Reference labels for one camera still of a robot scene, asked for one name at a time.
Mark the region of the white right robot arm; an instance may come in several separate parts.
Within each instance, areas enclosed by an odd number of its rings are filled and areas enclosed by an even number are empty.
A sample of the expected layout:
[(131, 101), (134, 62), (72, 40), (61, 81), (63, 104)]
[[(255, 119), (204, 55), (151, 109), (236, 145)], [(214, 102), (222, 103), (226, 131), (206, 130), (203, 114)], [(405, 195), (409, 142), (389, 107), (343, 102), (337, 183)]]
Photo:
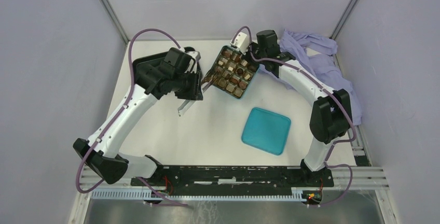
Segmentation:
[(309, 128), (313, 136), (308, 153), (301, 161), (300, 181), (312, 187), (321, 179), (320, 170), (327, 166), (334, 146), (353, 126), (349, 93), (335, 90), (308, 72), (293, 54), (282, 52), (274, 30), (256, 34), (250, 44), (250, 56), (265, 69), (287, 83), (312, 107)]

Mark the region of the teal box lid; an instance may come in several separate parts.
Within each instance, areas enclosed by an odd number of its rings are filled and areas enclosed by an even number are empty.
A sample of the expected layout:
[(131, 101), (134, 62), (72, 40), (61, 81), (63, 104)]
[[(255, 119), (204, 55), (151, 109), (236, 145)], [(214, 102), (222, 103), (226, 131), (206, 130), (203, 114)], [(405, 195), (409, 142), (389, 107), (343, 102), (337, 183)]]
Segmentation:
[(254, 107), (244, 125), (241, 140), (246, 145), (279, 156), (284, 152), (290, 127), (289, 117)]

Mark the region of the teal chocolate box with dividers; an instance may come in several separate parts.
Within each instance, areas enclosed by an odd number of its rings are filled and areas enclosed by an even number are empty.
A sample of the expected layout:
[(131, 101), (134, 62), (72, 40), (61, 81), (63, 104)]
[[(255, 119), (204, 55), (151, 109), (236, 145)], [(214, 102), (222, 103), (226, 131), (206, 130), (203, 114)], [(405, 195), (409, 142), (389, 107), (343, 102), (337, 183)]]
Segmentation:
[(236, 99), (245, 95), (258, 71), (250, 55), (230, 47), (223, 46), (210, 70), (202, 80), (226, 92)]

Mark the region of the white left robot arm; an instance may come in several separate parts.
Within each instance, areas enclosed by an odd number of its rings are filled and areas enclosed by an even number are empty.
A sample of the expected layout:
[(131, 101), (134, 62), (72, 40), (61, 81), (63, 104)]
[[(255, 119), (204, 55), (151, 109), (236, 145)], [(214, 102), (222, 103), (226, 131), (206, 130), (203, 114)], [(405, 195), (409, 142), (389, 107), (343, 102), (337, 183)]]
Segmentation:
[(203, 100), (200, 58), (198, 51), (186, 47), (170, 48), (132, 62), (134, 83), (123, 100), (98, 130), (73, 144), (85, 164), (107, 184), (133, 177), (142, 177), (153, 187), (162, 182), (158, 161), (147, 155), (123, 154), (120, 148), (138, 121), (163, 96), (173, 93), (180, 100)]

